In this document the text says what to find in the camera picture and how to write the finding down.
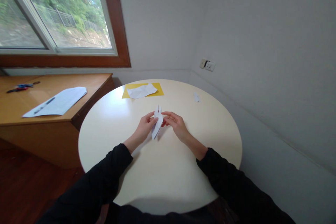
table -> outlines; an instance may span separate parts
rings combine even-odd
[[[78,135],[91,107],[114,89],[111,73],[1,76],[0,148],[17,146],[63,168],[79,167]],[[39,84],[13,93],[6,91],[23,83]],[[22,115],[66,88],[84,86],[84,95],[64,115],[23,118]]]
[[[125,86],[121,86],[92,107],[84,119],[78,142],[85,172],[131,136],[140,118],[155,110],[158,104],[162,111],[182,116],[195,138],[239,168],[240,133],[218,100],[183,82],[151,79],[134,83],[150,82],[159,82],[164,96],[122,99]],[[199,103],[194,100],[194,92],[201,100]],[[143,212],[163,215],[192,211],[218,197],[192,152],[178,140],[170,126],[161,128],[155,140],[150,138],[132,154],[134,160],[120,178],[116,204],[130,204]]]

round white table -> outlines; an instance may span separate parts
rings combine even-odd
[[[173,111],[183,117],[190,133],[239,168],[242,140],[227,109],[214,97],[192,85],[174,80],[151,79],[133,83],[161,84],[163,96],[122,99],[125,86],[102,97],[87,114],[79,134],[79,156],[85,172],[124,142],[139,120],[154,111]],[[195,102],[194,92],[200,98]],[[133,162],[120,178],[114,202],[130,204],[143,212],[164,215],[184,213],[207,205],[218,195],[199,169],[192,152],[173,129],[161,128],[132,154]]]

white paper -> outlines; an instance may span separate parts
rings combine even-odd
[[[79,99],[81,99],[86,94],[85,87],[74,87],[70,89],[65,89],[62,92],[55,95],[55,99],[49,104],[46,104],[50,99],[44,103],[33,108],[22,117],[36,117],[44,115],[64,115]]]
[[[194,99],[195,99],[195,102],[200,102],[201,101],[196,92],[194,92]]]
[[[145,97],[149,94],[155,93],[156,91],[157,89],[153,86],[152,83],[148,83],[148,85],[142,85],[134,89],[127,89],[128,95],[133,99]]]
[[[158,117],[158,121],[156,124],[153,125],[152,127],[152,139],[154,140],[156,136],[159,133],[159,130],[161,128],[161,124],[163,123],[163,115],[161,114],[162,108],[159,108],[159,105],[157,106],[157,109],[154,111],[154,118]]]

wall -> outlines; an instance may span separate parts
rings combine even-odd
[[[336,0],[210,0],[192,70],[336,174]],[[201,58],[215,71],[199,68]]]
[[[188,82],[209,0],[121,0],[131,69],[6,69],[10,75],[113,72],[116,84],[147,78]]]
[[[240,169],[297,224],[336,223],[336,176],[287,145],[259,119],[192,72],[190,84],[219,100],[243,142]]]
[[[335,0],[210,0],[191,64],[237,122],[241,170],[297,223],[336,223],[335,16]]]

paper scrap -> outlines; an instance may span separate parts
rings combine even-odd
[[[159,108],[159,105],[157,106],[157,109],[154,111],[154,118],[158,117],[158,121],[156,124],[153,125],[152,127],[152,139],[154,140],[156,136],[159,133],[159,130],[161,128],[161,124],[163,123],[163,115],[161,114],[162,108]]]
[[[148,85],[148,83],[130,83],[130,84],[126,84],[125,85],[125,89],[124,89],[124,93],[122,94],[122,98],[130,98],[130,96],[128,95],[127,89],[134,89],[134,88],[138,88],[140,86],[144,86],[144,85]],[[160,85],[159,82],[153,82],[152,85],[157,89],[157,91],[153,94],[147,95],[147,97],[151,97],[151,96],[163,96],[165,95],[163,93],[162,87]]]
[[[194,92],[194,99],[195,99],[195,102],[200,102],[201,101],[196,92]]]
[[[156,91],[157,89],[152,83],[148,83],[148,85],[143,85],[134,89],[127,89],[128,95],[133,99],[145,97],[149,94],[155,93]]]
[[[33,108],[22,117],[36,117],[44,115],[64,115],[79,99],[81,99],[86,94],[85,87],[74,87],[70,89],[65,89],[51,97],[44,103]]]

